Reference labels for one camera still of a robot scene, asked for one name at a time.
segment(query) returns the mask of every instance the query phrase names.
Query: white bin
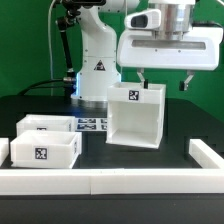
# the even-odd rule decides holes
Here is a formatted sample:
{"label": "white bin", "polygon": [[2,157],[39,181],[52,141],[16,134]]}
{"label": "white bin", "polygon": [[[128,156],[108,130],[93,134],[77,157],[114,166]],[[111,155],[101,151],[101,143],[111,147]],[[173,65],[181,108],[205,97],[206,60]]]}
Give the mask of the white bin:
{"label": "white bin", "polygon": [[11,142],[12,166],[72,168],[82,152],[78,132],[25,131]]}
{"label": "white bin", "polygon": [[26,130],[75,131],[75,117],[28,114],[16,124],[17,136]]}
{"label": "white bin", "polygon": [[158,148],[163,135],[165,85],[116,83],[108,88],[107,143]]}
{"label": "white bin", "polygon": [[0,138],[0,166],[9,154],[9,139]]}

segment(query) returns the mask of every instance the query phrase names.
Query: metal bracket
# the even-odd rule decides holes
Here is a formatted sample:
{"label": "metal bracket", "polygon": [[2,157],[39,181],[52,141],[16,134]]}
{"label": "metal bracket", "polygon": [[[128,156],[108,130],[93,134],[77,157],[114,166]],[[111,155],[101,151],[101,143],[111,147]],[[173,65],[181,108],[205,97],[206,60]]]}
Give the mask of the metal bracket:
{"label": "metal bracket", "polygon": [[148,79],[144,78],[143,73],[144,73],[144,68],[137,68],[137,74],[139,79],[141,80],[141,83],[143,84],[143,88],[148,89],[149,82],[148,82]]}
{"label": "metal bracket", "polygon": [[194,75],[195,75],[194,71],[191,71],[191,70],[187,71],[187,76],[188,76],[187,79],[185,81],[180,82],[180,86],[179,86],[180,91],[187,91],[189,83],[193,79]]}

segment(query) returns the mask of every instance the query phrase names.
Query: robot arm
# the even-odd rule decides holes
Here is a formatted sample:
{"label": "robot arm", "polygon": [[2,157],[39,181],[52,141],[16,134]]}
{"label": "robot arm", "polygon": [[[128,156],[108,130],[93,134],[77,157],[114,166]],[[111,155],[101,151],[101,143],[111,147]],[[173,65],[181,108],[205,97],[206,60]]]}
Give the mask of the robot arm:
{"label": "robot arm", "polygon": [[223,28],[193,26],[195,0],[150,0],[127,16],[117,61],[123,67],[214,70]]}

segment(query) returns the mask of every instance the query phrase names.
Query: green backdrop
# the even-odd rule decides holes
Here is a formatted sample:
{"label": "green backdrop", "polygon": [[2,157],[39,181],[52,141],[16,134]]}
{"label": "green backdrop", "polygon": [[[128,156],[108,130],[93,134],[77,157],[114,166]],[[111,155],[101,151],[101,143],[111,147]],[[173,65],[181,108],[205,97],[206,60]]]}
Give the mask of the green backdrop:
{"label": "green backdrop", "polygon": [[[50,79],[47,16],[51,0],[1,0],[0,7],[0,96],[17,94],[27,86]],[[143,0],[137,10],[145,8]],[[65,61],[59,32],[54,21],[64,14],[60,6],[52,14],[54,77],[65,76]],[[195,20],[213,20],[224,25],[224,7],[215,0],[200,0],[195,7]],[[118,38],[124,29],[122,14],[100,14],[112,26]],[[79,26],[68,30],[76,71],[82,66],[82,41]],[[196,72],[187,92],[180,92],[179,81],[186,78],[180,70],[147,69],[145,77],[153,83],[167,85],[167,97],[192,101],[224,121],[224,47],[220,46],[220,65],[212,72]],[[138,81],[135,69],[123,69],[123,81]],[[30,94],[48,94],[32,91]]]}

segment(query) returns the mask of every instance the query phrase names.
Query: black table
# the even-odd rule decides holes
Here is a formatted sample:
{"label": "black table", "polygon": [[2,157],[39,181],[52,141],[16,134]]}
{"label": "black table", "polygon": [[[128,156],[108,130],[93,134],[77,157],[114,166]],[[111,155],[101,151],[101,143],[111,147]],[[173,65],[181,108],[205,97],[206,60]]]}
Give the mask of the black table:
{"label": "black table", "polygon": [[[102,118],[106,110],[81,108],[63,97],[0,99],[0,137],[16,137],[26,114]],[[189,139],[200,138],[224,155],[224,124],[191,102],[167,99],[159,150],[105,143],[105,132],[84,132],[74,169],[192,168]],[[2,169],[10,169],[10,159]],[[223,223],[223,194],[1,196],[2,223]]]}

